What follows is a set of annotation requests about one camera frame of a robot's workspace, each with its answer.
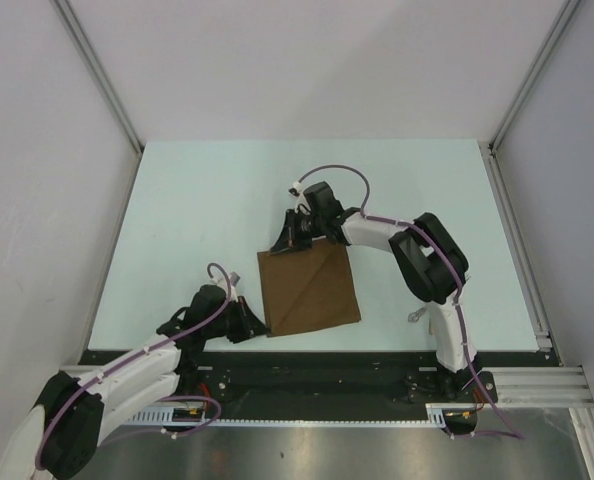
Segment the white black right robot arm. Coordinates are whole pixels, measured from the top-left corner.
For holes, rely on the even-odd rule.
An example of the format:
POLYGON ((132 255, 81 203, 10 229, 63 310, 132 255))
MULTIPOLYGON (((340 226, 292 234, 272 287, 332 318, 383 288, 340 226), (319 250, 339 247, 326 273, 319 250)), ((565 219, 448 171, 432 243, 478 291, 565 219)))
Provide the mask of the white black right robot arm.
POLYGON ((391 254, 410 292, 424 302, 436 338, 436 357, 446 370, 438 376, 440 393, 461 401, 474 389, 466 369, 477 350, 469 342, 460 297, 469 263, 438 217, 424 213, 411 222, 369 215, 359 207, 343 208, 330 185, 307 188, 298 182, 289 193, 296 205, 285 212, 273 254, 304 251, 316 239, 345 246, 365 246, 391 254))

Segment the brown cloth napkin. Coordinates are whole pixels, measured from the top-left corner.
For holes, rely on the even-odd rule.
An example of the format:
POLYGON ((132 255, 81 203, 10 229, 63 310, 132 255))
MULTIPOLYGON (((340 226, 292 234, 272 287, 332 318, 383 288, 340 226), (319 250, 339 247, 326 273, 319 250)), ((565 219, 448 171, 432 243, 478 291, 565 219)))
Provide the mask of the brown cloth napkin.
POLYGON ((358 323, 361 313, 343 245, 317 240, 305 251, 257 254, 264 320, 274 337, 358 323))

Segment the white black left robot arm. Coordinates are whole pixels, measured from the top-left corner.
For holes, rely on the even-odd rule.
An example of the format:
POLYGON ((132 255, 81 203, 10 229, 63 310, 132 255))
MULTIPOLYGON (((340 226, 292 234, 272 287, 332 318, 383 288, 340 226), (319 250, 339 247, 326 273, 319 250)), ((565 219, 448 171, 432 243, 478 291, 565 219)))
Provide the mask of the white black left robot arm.
POLYGON ((199 392, 198 357, 208 341, 237 344, 268 332, 244 297, 226 287, 202 286, 144 346, 80 377, 60 371, 47 381, 37 399, 45 421, 36 469, 72 478, 134 414, 156 401, 199 392))

